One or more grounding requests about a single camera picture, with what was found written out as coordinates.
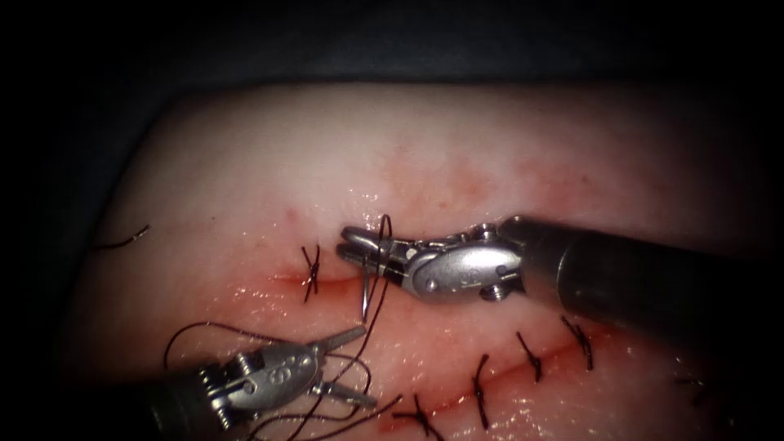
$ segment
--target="dark background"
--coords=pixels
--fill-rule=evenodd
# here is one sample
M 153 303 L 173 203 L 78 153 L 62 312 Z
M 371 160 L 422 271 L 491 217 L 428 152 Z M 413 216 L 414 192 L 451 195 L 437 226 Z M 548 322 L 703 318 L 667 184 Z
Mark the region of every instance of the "dark background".
M 771 11 L 706 2 L 109 2 L 31 11 L 10 43 L 34 129 L 29 324 L 55 335 L 102 208 L 159 112 L 269 82 L 664 82 L 770 137 Z

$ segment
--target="engraved logo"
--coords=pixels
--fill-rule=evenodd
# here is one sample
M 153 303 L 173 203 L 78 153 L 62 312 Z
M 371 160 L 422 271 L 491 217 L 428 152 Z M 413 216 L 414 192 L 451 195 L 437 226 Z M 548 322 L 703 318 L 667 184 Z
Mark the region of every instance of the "engraved logo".
M 269 382 L 281 385 L 292 377 L 292 370 L 288 366 L 273 367 L 269 370 Z
M 479 270 L 476 268 L 469 269 L 460 273 L 460 285 L 463 287 L 476 285 L 480 283 Z

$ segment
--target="black suture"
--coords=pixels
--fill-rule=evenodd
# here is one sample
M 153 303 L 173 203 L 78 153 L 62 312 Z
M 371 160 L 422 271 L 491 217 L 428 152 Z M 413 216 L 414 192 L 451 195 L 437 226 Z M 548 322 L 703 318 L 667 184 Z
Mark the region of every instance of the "black suture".
M 479 360 L 479 366 L 476 368 L 476 376 L 472 379 L 474 381 L 474 396 L 476 396 L 476 404 L 479 408 L 479 419 L 482 420 L 482 427 L 485 430 L 490 428 L 490 423 L 488 423 L 488 414 L 484 411 L 484 390 L 479 384 L 479 374 L 482 373 L 482 368 L 488 359 L 490 359 L 490 355 L 482 354 L 482 359 Z
M 385 227 L 385 225 L 388 227 L 387 229 L 389 230 L 390 236 L 391 236 L 391 234 L 392 234 L 392 220 L 391 220 L 390 216 L 386 215 L 386 214 L 381 217 L 381 228 L 380 228 L 380 231 L 379 231 L 379 242 L 384 238 L 384 227 Z M 378 265 L 378 263 L 381 262 L 381 251 L 379 251 L 378 254 L 379 254 L 379 256 L 376 259 L 376 262 L 377 262 L 377 264 L 376 264 L 376 277 L 373 280 L 373 286 L 372 286 L 372 289 L 371 289 L 371 291 L 369 293 L 369 296 L 368 296 L 370 299 L 373 298 L 373 295 L 376 292 L 376 286 L 378 284 L 378 279 L 379 279 L 378 273 L 379 273 L 379 270 L 380 270 L 380 266 Z M 385 280 L 384 286 L 381 289 L 381 297 L 380 297 L 380 299 L 378 301 L 378 306 L 376 307 L 376 312 L 373 314 L 373 319 L 372 319 L 372 321 L 370 323 L 370 326 L 367 329 L 367 333 L 365 334 L 365 337 L 363 339 L 362 345 L 359 348 L 359 351 L 351 359 L 351 361 L 346 366 L 343 367 L 343 369 L 340 371 L 340 373 L 338 373 L 332 381 L 337 381 L 343 375 L 345 375 L 353 367 L 354 362 L 358 362 L 359 361 L 359 357 L 362 356 L 362 353 L 365 351 L 365 348 L 368 346 L 368 341 L 370 339 L 370 335 L 372 334 L 373 329 L 376 326 L 376 321 L 378 320 L 379 313 L 381 312 L 381 307 L 384 305 L 384 299 L 386 298 L 386 290 L 387 290 L 388 287 L 389 287 L 389 281 Z M 368 381 L 365 383 L 365 387 L 364 387 L 363 393 L 366 394 L 369 389 L 370 389 L 370 381 L 369 381 L 369 374 L 368 374 Z M 322 416 L 320 416 L 320 415 L 315 413 L 316 408 L 319 406 L 321 401 L 322 401 L 322 397 L 318 397 L 318 399 L 316 400 L 316 403 L 314 403 L 314 405 L 311 407 L 311 409 L 306 414 L 298 416 L 298 417 L 302 417 L 303 420 L 298 425 L 298 427 L 295 430 L 295 432 L 292 435 L 290 435 L 290 437 L 288 438 L 289 441 L 294 439 L 302 431 L 302 429 L 305 427 L 305 425 L 307 424 L 307 422 L 310 419 L 324 419 L 324 420 L 326 420 L 326 418 L 321 418 Z M 344 420 L 348 420 L 351 417 L 353 417 L 354 415 L 356 415 L 358 411 L 359 411 L 359 405 L 354 405 L 354 409 L 352 409 L 347 416 L 345 416 L 345 417 L 343 417 L 341 419 L 343 421 Z M 256 428 L 253 429 L 253 431 L 251 432 L 251 435 L 248 437 L 248 439 L 256 439 L 256 435 L 259 433 L 261 428 L 263 428 L 264 426 L 268 425 L 272 421 L 277 421 L 277 420 L 283 419 L 282 417 L 284 417 L 284 416 L 272 417 L 272 418 L 270 418 L 268 420 L 262 421 L 259 425 L 256 426 Z
M 415 412 L 393 412 L 392 418 L 395 420 L 400 418 L 410 418 L 422 426 L 422 429 L 425 431 L 425 438 L 430 437 L 430 433 L 432 432 L 437 441 L 444 441 L 443 436 L 427 420 L 427 415 L 425 415 L 419 405 L 419 396 L 417 394 L 414 394 L 414 404 L 416 406 Z
M 580 344 L 580 347 L 582 348 L 582 353 L 583 353 L 583 355 L 586 356 L 586 360 L 587 360 L 586 370 L 593 371 L 594 370 L 594 351 L 590 347 L 590 342 L 588 341 L 588 337 L 582 331 L 582 328 L 580 328 L 580 325 L 572 326 L 572 324 L 563 315 L 561 316 L 561 322 L 563 322 L 563 324 L 566 325 L 567 328 L 569 328 L 569 331 L 572 333 L 574 338 L 577 339 L 577 343 Z
M 528 345 L 526 345 L 525 341 L 523 341 L 523 336 L 521 336 L 519 332 L 516 332 L 516 334 L 517 339 L 520 340 L 520 344 L 523 345 L 525 354 L 528 356 L 528 362 L 533 366 L 533 382 L 538 383 L 539 380 L 541 380 L 541 359 L 531 352 L 531 350 L 528 348 Z
M 305 425 L 308 424 L 308 421 L 310 421 L 310 418 L 312 418 L 313 415 L 316 413 L 316 409 L 319 407 L 319 405 L 323 400 L 324 400 L 323 395 L 319 395 L 318 398 L 316 398 L 316 402 L 313 404 L 313 407 L 311 407 L 310 410 L 305 414 L 305 416 L 302 418 L 302 421 L 300 421 L 300 424 L 296 427 L 296 429 L 294 429 L 292 434 L 288 435 L 286 441 L 292 441 L 294 438 L 296 438 L 297 435 L 300 434 L 302 429 L 305 428 Z
M 381 240 L 384 239 L 384 229 L 389 230 L 389 236 L 392 237 L 392 218 L 388 214 L 384 214 L 381 216 L 381 226 L 378 229 L 378 243 L 381 243 Z M 381 272 L 381 249 L 379 248 L 378 253 L 376 254 L 376 278 L 373 279 L 373 286 L 370 288 L 370 293 L 367 296 L 368 304 L 373 300 L 373 296 L 376 295 L 376 285 L 378 284 L 378 273 Z
M 325 354 L 325 355 L 327 357 L 335 357 L 337 359 L 354 360 L 354 356 L 353 355 L 345 355 L 345 354 Z M 367 393 L 368 392 L 368 388 L 370 386 L 370 381 L 372 379 L 370 368 L 362 360 L 354 360 L 354 361 L 359 366 L 361 366 L 362 369 L 365 371 L 366 379 L 365 379 L 364 393 Z M 346 415 L 346 416 L 330 416 L 330 415 L 323 415 L 323 414 L 313 414 L 313 415 L 310 415 L 310 419 L 311 420 L 317 420 L 317 421 L 342 422 L 342 421 L 348 421 L 351 417 L 354 416 L 355 413 L 356 412 L 352 412 L 352 413 L 350 413 L 349 415 Z M 282 415 L 272 416 L 272 417 L 267 418 L 266 420 L 262 421 L 261 423 L 259 423 L 256 427 L 254 427 L 253 431 L 248 436 L 248 438 L 249 439 L 254 439 L 254 438 L 255 439 L 259 439 L 259 438 L 256 438 L 256 435 L 261 430 L 263 430 L 266 426 L 268 426 L 268 425 L 270 425 L 270 424 L 272 424 L 272 423 L 274 423 L 276 421 L 298 420 L 300 418 L 305 418 L 307 416 L 308 416 L 308 414 L 305 414 L 305 413 L 284 413 Z
M 111 249 L 114 249 L 114 248 L 125 247 L 129 243 L 131 243 L 131 242 L 137 240 L 138 238 L 144 236 L 145 233 L 147 233 L 147 230 L 149 230 L 149 224 L 145 225 L 144 227 L 142 227 L 142 229 L 139 230 L 138 233 L 132 235 L 130 238 L 127 238 L 127 239 L 123 240 L 122 242 L 104 243 L 104 244 L 101 244 L 101 245 L 95 245 L 92 249 L 95 250 L 95 251 L 98 251 L 98 250 L 111 250 Z
M 316 258 L 314 259 L 313 263 L 310 262 L 310 257 L 308 256 L 308 252 L 305 250 L 305 247 L 302 247 L 302 254 L 305 255 L 305 261 L 308 262 L 308 269 L 310 272 L 310 276 L 308 277 L 308 290 L 305 292 L 305 301 L 303 303 L 308 302 L 308 297 L 310 297 L 310 290 L 313 289 L 313 294 L 319 294 L 319 266 L 321 260 L 321 247 L 316 243 Z
M 169 352 L 172 350 L 172 345 L 177 340 L 177 337 L 182 335 L 183 332 L 188 331 L 189 329 L 193 329 L 194 327 L 217 327 L 219 329 L 224 329 L 229 332 L 234 332 L 235 334 L 239 334 L 240 336 L 246 336 L 249 338 L 257 339 L 257 340 L 264 340 L 270 343 L 291 343 L 288 340 L 284 340 L 282 338 L 276 338 L 272 336 L 265 336 L 263 334 L 258 334 L 255 332 L 245 331 L 244 329 L 240 329 L 238 327 L 234 327 L 231 325 L 218 323 L 218 322 L 196 322 L 191 323 L 190 325 L 181 327 L 179 331 L 175 332 L 173 336 L 169 339 L 169 342 L 166 344 L 166 349 L 163 351 L 163 369 L 168 370 L 169 368 Z
M 333 436 L 345 433 L 345 432 L 353 429 L 354 427 L 364 423 L 365 421 L 369 421 L 369 420 L 371 420 L 371 419 L 373 419 L 375 417 L 378 417 L 382 413 L 387 412 L 395 404 L 399 403 L 401 399 L 403 399 L 403 395 L 402 394 L 400 394 L 397 397 L 395 397 L 392 401 L 387 403 L 383 408 L 381 408 L 381 409 L 379 409 L 379 410 L 377 410 L 377 411 L 375 411 L 375 412 L 373 412 L 371 414 L 363 416 L 362 418 L 359 418 L 357 421 L 354 421 L 351 424 L 345 425 L 345 426 L 341 427 L 340 429 L 335 430 L 333 432 L 330 432 L 328 434 L 324 434 L 324 435 L 321 435 L 321 436 L 316 437 L 316 438 L 305 439 L 305 440 L 302 440 L 302 441 L 321 441 L 322 439 L 328 439 L 328 438 L 331 438 Z

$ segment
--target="skin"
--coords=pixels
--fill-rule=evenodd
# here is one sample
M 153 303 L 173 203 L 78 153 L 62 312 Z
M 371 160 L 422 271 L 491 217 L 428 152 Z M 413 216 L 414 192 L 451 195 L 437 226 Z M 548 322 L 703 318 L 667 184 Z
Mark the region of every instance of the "skin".
M 160 375 L 169 339 L 200 321 L 300 342 L 359 324 L 359 270 L 334 249 L 343 226 L 377 229 L 384 213 L 407 238 L 523 214 L 753 256 L 774 222 L 762 203 L 768 183 L 747 172 L 758 159 L 726 153 L 743 142 L 700 101 L 654 87 L 291 86 L 188 99 L 160 118 L 106 212 L 96 243 L 150 230 L 86 259 L 63 373 Z M 303 304 L 309 270 L 300 247 L 312 259 L 316 244 L 319 292 Z M 588 372 L 562 313 L 517 295 L 425 305 L 390 287 L 363 354 L 370 393 L 382 404 L 403 394 L 395 412 L 413 412 L 418 394 L 446 439 L 732 436 L 711 405 L 691 406 L 694 388 L 673 384 L 709 377 L 706 360 L 568 316 L 593 346 Z M 542 359 L 538 384 L 515 332 Z M 259 344 L 198 328 L 169 359 L 181 368 Z M 485 353 L 487 431 L 471 380 Z M 354 371 L 341 382 L 363 384 Z M 320 409 L 343 408 L 327 400 Z M 337 427 L 311 422 L 299 438 Z M 291 430 L 277 425 L 261 436 L 285 439 Z M 424 436 L 415 421 L 386 413 L 339 439 Z

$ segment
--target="metal screw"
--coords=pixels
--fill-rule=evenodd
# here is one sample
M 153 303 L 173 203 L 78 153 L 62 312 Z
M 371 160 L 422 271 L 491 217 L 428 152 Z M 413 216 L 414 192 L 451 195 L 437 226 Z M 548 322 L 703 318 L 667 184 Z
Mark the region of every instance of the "metal screw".
M 476 240 L 491 240 L 496 235 L 496 226 L 493 224 L 479 224 L 474 227 L 472 234 Z
M 256 392 L 256 385 L 254 385 L 250 381 L 245 381 L 245 383 L 243 384 L 243 390 L 245 391 L 246 394 L 252 394 Z
M 503 285 L 490 285 L 482 288 L 479 295 L 486 301 L 502 301 L 506 299 L 511 290 Z

